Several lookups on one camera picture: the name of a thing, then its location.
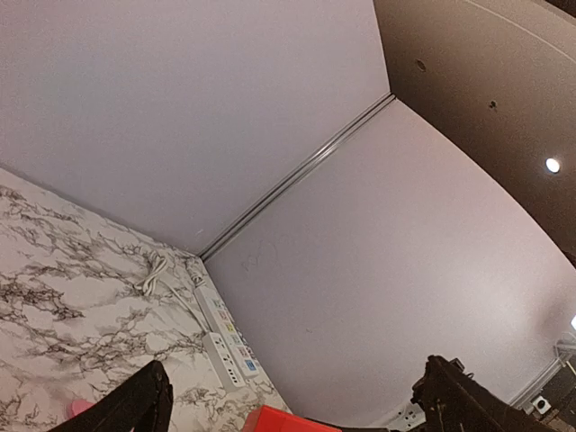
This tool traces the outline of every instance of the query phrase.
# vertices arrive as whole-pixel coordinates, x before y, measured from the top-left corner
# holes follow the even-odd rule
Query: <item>marble surface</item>
[[[154,252],[169,268],[143,297],[133,284]],[[233,432],[261,404],[287,410],[264,374],[220,387],[200,326],[165,286],[197,307],[198,275],[197,257],[0,170],[0,430],[48,430],[153,358],[174,385],[171,431]]]

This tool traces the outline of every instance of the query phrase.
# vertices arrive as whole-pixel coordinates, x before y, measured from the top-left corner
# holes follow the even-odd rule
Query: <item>pink object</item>
[[[78,400],[72,401],[72,403],[70,403],[67,406],[68,418],[72,419],[73,417],[77,416],[81,412],[86,411],[87,409],[89,409],[93,405],[94,404],[92,402],[89,402],[89,401],[84,400],[84,399],[78,399]]]

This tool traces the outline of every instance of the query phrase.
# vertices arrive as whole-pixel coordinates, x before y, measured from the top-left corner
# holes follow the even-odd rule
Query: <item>power cord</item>
[[[149,258],[148,261],[151,267],[150,273],[142,281],[134,284],[134,288],[140,291],[142,295],[146,297],[149,297],[154,293],[154,291],[156,290],[156,285],[158,283],[158,278],[168,268],[168,260],[156,252]],[[188,309],[188,311],[192,314],[193,318],[196,320],[196,322],[202,329],[202,332],[208,333],[209,330],[203,324],[203,321],[198,317],[198,312],[194,310],[193,307],[190,306],[190,304],[186,300],[184,300],[182,296],[178,294],[178,292],[174,288],[172,288],[168,284],[166,285],[166,287],[180,301],[180,303],[182,303],[182,306],[184,306],[185,309]]]

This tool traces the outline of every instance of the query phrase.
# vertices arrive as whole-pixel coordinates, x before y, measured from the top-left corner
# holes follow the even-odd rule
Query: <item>red box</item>
[[[246,419],[242,432],[341,432],[313,421],[293,416],[268,406],[255,409]]]

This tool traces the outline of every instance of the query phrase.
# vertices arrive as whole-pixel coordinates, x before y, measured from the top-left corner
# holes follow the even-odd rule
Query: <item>ceiling light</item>
[[[558,160],[554,159],[553,157],[549,157],[546,160],[546,168],[548,168],[548,171],[551,173],[556,174],[558,171],[560,171],[560,162],[558,162]]]

